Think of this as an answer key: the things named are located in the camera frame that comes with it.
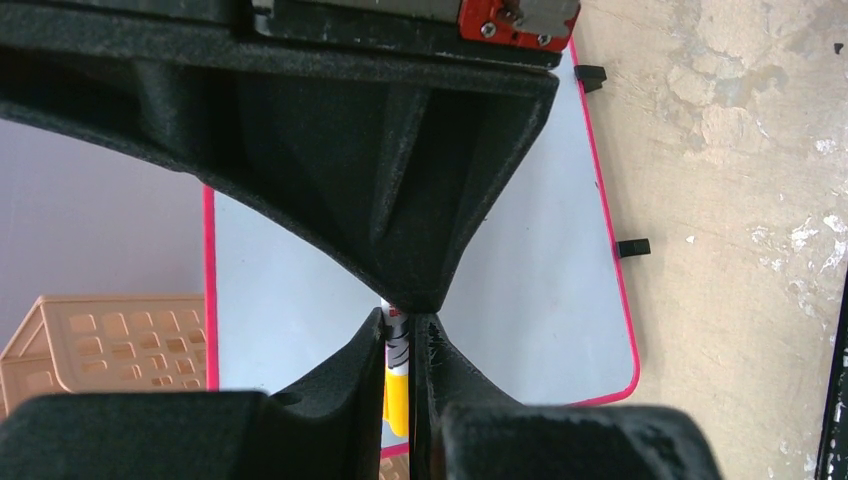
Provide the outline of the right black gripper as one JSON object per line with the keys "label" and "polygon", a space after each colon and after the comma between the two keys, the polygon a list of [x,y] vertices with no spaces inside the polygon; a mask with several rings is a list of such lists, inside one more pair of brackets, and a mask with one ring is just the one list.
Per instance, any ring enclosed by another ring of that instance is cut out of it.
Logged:
{"label": "right black gripper", "polygon": [[191,174],[434,313],[581,6],[5,1],[1,115]]}

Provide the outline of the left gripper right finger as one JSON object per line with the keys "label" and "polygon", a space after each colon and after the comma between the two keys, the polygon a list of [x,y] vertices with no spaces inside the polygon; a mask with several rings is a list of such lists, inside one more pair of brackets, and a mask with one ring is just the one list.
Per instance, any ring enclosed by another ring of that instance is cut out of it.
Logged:
{"label": "left gripper right finger", "polygon": [[410,320],[413,479],[719,479],[685,413],[650,405],[531,406],[495,386],[435,314]]}

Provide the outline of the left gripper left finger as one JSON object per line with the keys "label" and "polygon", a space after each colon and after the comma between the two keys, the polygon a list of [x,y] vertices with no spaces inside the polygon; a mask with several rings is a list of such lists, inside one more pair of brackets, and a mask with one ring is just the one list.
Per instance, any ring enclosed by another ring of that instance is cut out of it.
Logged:
{"label": "left gripper left finger", "polygon": [[55,394],[1,426],[5,479],[374,479],[381,314],[275,394]]}

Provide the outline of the white marker pen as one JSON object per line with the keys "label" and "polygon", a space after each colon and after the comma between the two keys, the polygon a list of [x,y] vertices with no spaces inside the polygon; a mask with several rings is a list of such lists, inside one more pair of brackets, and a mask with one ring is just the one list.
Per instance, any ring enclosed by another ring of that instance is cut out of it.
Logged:
{"label": "white marker pen", "polygon": [[408,315],[385,299],[381,300],[385,337],[387,383],[399,391],[408,386],[410,368],[410,324]]}

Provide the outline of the yellow marker cap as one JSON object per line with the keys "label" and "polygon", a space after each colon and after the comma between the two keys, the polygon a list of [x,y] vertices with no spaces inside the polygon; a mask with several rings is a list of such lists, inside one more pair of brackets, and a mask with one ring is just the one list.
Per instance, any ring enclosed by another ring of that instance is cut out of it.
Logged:
{"label": "yellow marker cap", "polygon": [[383,420],[394,435],[409,435],[409,377],[385,370]]}

